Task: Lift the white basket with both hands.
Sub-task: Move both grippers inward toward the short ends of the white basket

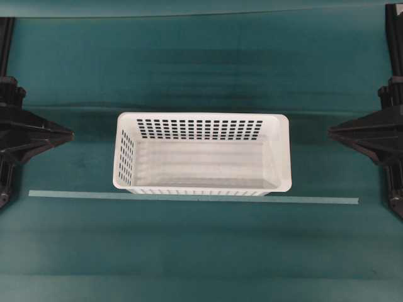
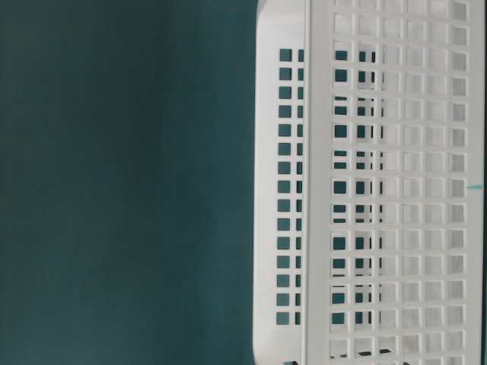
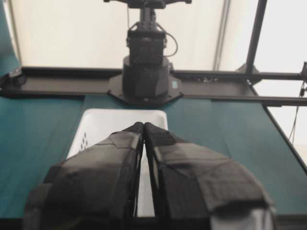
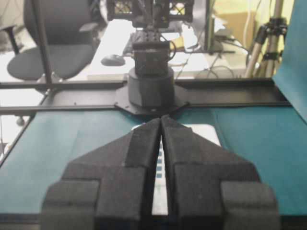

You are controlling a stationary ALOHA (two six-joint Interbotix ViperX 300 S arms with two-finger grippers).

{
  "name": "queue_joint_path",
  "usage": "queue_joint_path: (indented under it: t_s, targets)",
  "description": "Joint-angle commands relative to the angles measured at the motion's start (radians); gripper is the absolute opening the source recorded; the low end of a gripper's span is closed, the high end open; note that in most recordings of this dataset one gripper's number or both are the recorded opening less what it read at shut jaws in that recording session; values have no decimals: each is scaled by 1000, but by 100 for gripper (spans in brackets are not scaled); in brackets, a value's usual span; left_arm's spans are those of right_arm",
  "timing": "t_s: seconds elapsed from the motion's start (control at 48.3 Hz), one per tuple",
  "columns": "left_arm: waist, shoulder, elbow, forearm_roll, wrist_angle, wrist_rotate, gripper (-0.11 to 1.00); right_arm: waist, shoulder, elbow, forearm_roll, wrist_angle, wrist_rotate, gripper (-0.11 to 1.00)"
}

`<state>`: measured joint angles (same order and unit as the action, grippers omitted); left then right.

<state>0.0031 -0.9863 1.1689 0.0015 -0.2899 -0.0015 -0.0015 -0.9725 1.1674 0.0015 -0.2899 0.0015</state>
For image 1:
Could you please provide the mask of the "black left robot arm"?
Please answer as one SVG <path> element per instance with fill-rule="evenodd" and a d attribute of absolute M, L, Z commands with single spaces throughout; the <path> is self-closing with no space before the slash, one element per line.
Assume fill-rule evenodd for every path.
<path fill-rule="evenodd" d="M 74 132 L 22 108 L 26 91 L 14 77 L 1 78 L 1 207 L 12 195 L 14 168 L 74 139 Z"/>

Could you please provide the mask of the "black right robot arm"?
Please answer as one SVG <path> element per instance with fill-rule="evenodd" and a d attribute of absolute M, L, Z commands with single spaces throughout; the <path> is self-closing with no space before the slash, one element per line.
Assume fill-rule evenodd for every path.
<path fill-rule="evenodd" d="M 328 135 L 384 168 L 388 207 L 402 217 L 402 77 L 391 77 L 378 96 L 381 110 L 330 127 Z"/>

